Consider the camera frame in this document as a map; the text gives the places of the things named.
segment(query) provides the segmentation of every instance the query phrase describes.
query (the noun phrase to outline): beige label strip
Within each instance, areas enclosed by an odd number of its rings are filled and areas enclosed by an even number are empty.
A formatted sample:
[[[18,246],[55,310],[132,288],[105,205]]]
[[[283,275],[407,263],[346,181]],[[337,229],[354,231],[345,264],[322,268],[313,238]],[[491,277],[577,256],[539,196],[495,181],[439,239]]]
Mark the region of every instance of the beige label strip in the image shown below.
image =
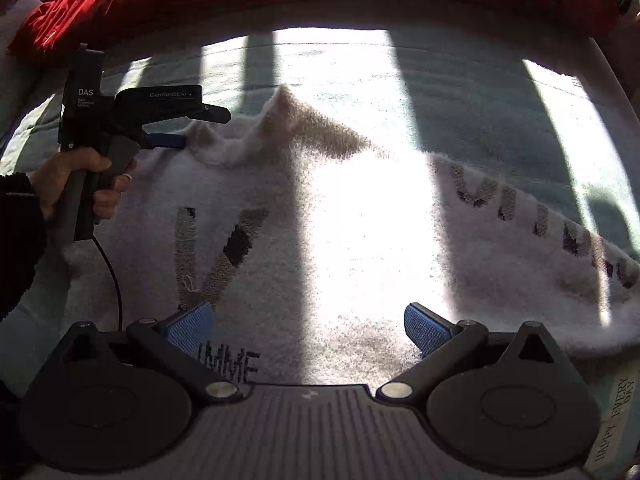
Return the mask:
[[[584,465],[587,471],[595,471],[616,461],[618,447],[633,406],[639,370],[640,360],[635,359],[616,373],[609,394],[609,405],[600,419],[600,432]]]

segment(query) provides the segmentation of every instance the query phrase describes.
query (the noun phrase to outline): sweater sleeve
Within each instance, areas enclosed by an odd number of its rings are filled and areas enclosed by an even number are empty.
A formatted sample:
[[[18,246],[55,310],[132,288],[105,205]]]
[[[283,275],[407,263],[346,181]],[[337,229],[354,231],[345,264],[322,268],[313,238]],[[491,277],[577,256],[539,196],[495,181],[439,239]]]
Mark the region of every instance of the sweater sleeve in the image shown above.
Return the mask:
[[[0,176],[0,320],[33,283],[47,245],[40,203],[25,174]]]

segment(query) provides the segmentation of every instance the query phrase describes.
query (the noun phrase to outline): silver screw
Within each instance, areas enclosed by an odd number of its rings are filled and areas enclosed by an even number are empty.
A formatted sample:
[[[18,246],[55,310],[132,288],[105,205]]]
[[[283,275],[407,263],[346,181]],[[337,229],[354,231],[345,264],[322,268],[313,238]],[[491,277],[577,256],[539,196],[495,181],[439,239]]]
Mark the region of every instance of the silver screw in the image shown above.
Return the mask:
[[[414,392],[414,389],[405,383],[387,383],[380,390],[389,399],[405,399]]]
[[[236,393],[238,391],[238,387],[235,384],[227,383],[226,381],[219,381],[217,383],[207,385],[205,390],[211,397],[226,399]]]

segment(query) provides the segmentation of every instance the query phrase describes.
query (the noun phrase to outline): person's arm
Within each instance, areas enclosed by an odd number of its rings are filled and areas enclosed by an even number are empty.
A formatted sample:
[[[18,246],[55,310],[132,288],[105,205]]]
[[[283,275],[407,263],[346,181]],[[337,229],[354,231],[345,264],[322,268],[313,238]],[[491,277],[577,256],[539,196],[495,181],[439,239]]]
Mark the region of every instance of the person's arm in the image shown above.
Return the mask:
[[[0,321],[18,304],[33,283],[35,266],[47,245],[46,225],[74,170],[104,171],[108,158],[91,148],[55,153],[30,176],[0,176]],[[135,161],[126,171],[133,171]],[[129,188],[127,173],[114,178],[111,189],[96,191],[94,213],[112,218],[120,194]]]

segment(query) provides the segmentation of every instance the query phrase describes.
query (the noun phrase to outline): gray gripper base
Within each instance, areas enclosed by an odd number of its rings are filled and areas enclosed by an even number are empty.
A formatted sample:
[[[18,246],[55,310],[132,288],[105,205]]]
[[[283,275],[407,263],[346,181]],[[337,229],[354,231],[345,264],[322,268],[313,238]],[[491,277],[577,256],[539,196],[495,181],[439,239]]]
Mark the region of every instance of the gray gripper base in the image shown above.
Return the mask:
[[[507,480],[446,455],[430,440],[415,412],[379,404],[360,385],[259,385],[242,402],[203,410],[180,444],[147,465],[95,476],[39,466],[24,476],[25,480],[83,478]],[[572,468],[543,478],[588,477]]]

